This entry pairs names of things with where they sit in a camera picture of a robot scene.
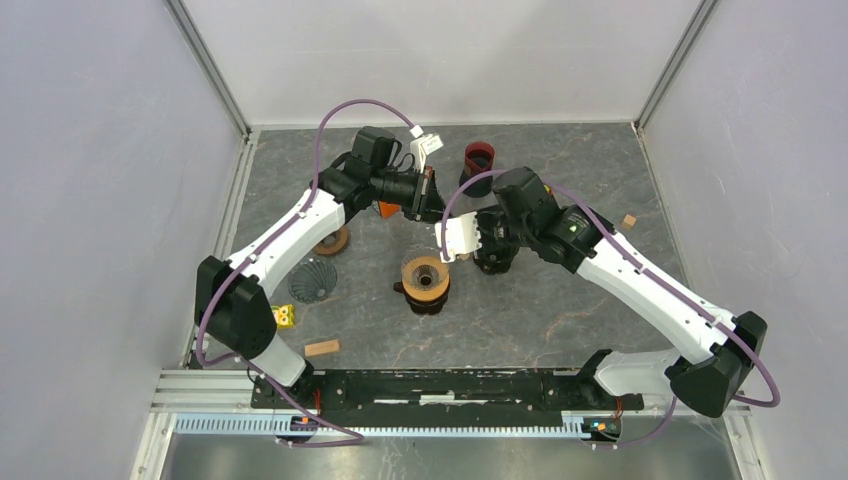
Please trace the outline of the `orange coffee filter box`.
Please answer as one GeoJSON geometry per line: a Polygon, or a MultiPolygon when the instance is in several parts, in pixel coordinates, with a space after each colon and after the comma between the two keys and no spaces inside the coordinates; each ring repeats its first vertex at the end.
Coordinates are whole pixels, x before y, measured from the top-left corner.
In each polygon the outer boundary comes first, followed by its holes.
{"type": "Polygon", "coordinates": [[[382,219],[390,218],[401,211],[401,207],[397,204],[377,201],[375,204],[376,211],[382,219]]]}

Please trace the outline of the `clear glass dripper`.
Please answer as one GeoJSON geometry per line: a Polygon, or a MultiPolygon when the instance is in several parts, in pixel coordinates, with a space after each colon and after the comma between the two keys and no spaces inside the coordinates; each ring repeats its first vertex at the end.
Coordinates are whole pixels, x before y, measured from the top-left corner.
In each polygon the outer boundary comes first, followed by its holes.
{"type": "Polygon", "coordinates": [[[440,260],[437,249],[416,247],[403,258],[401,282],[414,298],[433,300],[450,283],[449,268],[440,260]]]}

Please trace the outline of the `brown glass dripper cup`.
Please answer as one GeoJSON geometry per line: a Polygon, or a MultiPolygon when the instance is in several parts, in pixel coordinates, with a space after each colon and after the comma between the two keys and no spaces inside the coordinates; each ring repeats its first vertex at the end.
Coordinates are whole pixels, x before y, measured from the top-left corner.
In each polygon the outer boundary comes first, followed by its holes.
{"type": "Polygon", "coordinates": [[[420,300],[414,298],[410,293],[407,292],[407,290],[403,286],[403,283],[400,281],[395,282],[393,284],[393,290],[404,296],[405,301],[410,306],[410,309],[413,313],[418,315],[436,315],[442,311],[444,305],[448,301],[450,284],[447,284],[441,295],[433,300],[420,300]]]}

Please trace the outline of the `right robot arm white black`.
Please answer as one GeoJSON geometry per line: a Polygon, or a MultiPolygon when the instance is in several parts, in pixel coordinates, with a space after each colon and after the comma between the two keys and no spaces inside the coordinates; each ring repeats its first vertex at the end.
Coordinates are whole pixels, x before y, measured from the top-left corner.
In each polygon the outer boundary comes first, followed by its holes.
{"type": "Polygon", "coordinates": [[[530,168],[493,180],[496,206],[478,212],[479,255],[511,257],[528,248],[627,305],[671,344],[670,349],[600,355],[577,382],[580,400],[602,408],[616,396],[673,395],[691,410],[722,416],[759,357],[768,324],[757,313],[734,314],[695,294],[640,254],[612,224],[586,205],[560,206],[530,168]]]}

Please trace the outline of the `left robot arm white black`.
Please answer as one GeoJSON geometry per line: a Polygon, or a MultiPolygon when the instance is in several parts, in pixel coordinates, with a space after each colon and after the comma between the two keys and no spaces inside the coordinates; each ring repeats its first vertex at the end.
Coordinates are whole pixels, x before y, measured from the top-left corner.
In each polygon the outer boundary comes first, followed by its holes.
{"type": "Polygon", "coordinates": [[[314,247],[375,201],[400,206],[412,221],[441,219],[445,203],[426,158],[443,142],[435,133],[412,131],[413,163],[400,169],[392,162],[401,151],[395,136],[378,127],[361,128],[352,148],[321,171],[272,227],[227,259],[209,256],[198,267],[200,334],[210,334],[274,379],[276,394],[290,407],[312,399],[314,381],[304,374],[307,361],[278,336],[269,297],[314,247]]]}

